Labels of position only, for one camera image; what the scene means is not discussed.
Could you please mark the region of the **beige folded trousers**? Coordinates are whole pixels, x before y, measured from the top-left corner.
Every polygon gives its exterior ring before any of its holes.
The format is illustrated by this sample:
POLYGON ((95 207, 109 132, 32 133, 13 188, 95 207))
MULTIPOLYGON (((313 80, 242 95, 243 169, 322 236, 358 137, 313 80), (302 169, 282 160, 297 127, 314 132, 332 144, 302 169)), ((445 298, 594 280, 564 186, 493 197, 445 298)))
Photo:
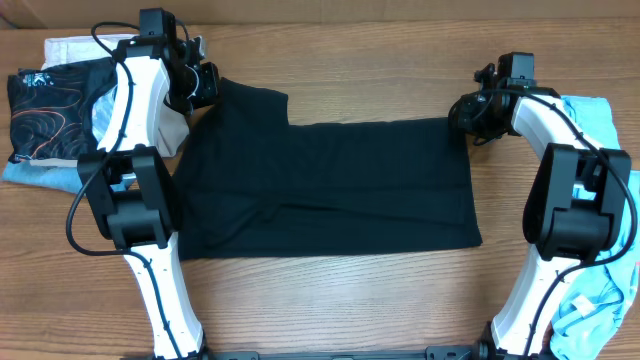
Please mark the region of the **beige folded trousers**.
MULTIPOLYGON (((100 43, 90 36, 49 38, 44 41, 45 69, 77 62, 107 58, 106 48, 115 49, 130 34, 101 35, 100 43)), ((118 135, 128 96, 130 73, 134 97, 125 138, 120 150, 137 144, 154 146, 163 157, 173 157, 189 134, 184 115, 164 104, 170 89, 169 73, 160 59, 148 56, 127 57, 116 67, 117 84, 100 96, 91 110, 91 133, 99 149, 109 150, 118 135)))

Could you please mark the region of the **light blue crumpled garment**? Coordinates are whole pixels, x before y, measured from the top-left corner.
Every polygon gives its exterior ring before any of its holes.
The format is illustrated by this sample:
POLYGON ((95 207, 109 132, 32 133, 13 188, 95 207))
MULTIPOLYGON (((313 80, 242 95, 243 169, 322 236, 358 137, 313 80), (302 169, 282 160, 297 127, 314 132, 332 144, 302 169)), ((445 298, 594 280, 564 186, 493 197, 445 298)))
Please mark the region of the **light blue crumpled garment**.
MULTIPOLYGON (((599 97, 563 96, 565 111, 586 135, 620 147, 611 106, 599 97)), ((621 327, 639 286, 639 239, 619 260, 585 269, 552 318, 550 349, 563 360, 592 360, 621 327)))

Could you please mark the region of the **plain black t-shirt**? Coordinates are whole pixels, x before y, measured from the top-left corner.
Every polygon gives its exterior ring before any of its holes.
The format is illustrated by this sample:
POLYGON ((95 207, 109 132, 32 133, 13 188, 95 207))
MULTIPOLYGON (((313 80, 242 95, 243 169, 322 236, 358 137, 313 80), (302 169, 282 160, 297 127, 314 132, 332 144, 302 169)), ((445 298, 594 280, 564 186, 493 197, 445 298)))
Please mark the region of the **plain black t-shirt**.
POLYGON ((174 181, 184 260, 482 242, 466 139, 443 118, 295 126, 284 93, 226 79, 193 128, 174 181))

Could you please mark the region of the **black patterned folded shirt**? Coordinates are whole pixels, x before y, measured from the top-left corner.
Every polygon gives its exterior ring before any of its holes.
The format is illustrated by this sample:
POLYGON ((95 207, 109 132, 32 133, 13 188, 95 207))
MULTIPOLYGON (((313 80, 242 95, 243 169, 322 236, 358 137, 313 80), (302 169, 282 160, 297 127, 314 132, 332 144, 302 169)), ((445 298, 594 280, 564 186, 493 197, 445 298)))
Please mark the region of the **black patterned folded shirt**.
POLYGON ((117 85, 108 58, 67 63, 44 70, 22 69, 7 79, 11 111, 11 163, 76 160, 96 149, 95 102, 117 85))

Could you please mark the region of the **blue folded jeans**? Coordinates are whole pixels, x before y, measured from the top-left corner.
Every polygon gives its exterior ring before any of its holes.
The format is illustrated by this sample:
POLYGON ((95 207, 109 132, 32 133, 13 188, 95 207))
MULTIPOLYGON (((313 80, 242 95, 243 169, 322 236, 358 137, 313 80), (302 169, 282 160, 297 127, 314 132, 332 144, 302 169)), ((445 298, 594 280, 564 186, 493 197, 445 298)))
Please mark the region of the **blue folded jeans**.
POLYGON ((75 168, 41 167, 29 163, 8 163, 2 174, 4 181, 77 193, 82 182, 75 168))

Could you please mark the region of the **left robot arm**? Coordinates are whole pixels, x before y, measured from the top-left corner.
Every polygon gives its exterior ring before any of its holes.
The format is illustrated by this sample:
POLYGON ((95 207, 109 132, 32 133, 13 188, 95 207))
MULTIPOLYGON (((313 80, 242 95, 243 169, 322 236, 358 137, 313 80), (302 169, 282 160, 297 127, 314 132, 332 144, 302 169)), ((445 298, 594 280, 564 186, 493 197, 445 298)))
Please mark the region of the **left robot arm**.
POLYGON ((207 359, 202 324, 191 306, 178 255, 180 200, 154 141, 161 122, 209 105, 217 69, 205 62, 201 37, 139 35, 114 51, 117 88, 106 134, 77 164, 101 235, 112 241, 137 281, 152 327, 155 359, 207 359))

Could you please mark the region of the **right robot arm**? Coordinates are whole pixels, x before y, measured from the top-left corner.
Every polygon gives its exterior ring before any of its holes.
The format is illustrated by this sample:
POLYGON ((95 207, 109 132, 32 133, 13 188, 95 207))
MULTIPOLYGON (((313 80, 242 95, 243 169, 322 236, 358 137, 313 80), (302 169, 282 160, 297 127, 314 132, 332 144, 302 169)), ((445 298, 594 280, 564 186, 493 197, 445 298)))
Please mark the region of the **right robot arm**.
POLYGON ((587 135, 547 88, 484 87, 462 96, 451 125, 484 139, 528 141, 540 161, 522 219, 527 257, 506 304, 472 346, 430 347, 444 359, 550 359, 556 311, 586 270, 617 263, 635 239, 631 159, 587 135))

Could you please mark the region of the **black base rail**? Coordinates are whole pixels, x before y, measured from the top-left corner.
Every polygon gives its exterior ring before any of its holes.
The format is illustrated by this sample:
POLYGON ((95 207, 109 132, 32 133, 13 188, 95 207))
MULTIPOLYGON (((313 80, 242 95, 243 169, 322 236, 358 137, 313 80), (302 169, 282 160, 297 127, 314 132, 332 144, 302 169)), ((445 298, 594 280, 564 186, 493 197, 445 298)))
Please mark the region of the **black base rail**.
POLYGON ((429 346, 424 350, 260 354, 256 351, 210 352, 214 360, 468 360, 472 346, 429 346))

